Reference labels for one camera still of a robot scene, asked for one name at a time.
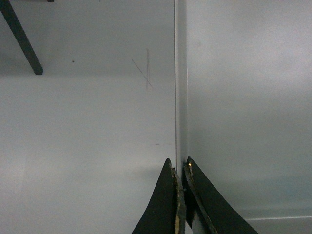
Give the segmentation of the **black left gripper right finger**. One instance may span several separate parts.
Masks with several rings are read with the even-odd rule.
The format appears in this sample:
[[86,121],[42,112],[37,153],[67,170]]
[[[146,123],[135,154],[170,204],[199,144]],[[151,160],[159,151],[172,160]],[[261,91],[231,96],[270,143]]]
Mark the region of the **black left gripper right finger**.
[[184,164],[186,221],[194,234],[256,234],[226,201],[195,161]]

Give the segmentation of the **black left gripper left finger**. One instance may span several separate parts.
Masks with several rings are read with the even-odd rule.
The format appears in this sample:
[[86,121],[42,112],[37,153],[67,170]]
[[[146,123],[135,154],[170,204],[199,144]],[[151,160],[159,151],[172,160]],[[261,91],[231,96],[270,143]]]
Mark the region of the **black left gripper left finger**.
[[184,188],[175,168],[167,158],[151,199],[134,234],[184,234],[186,205]]

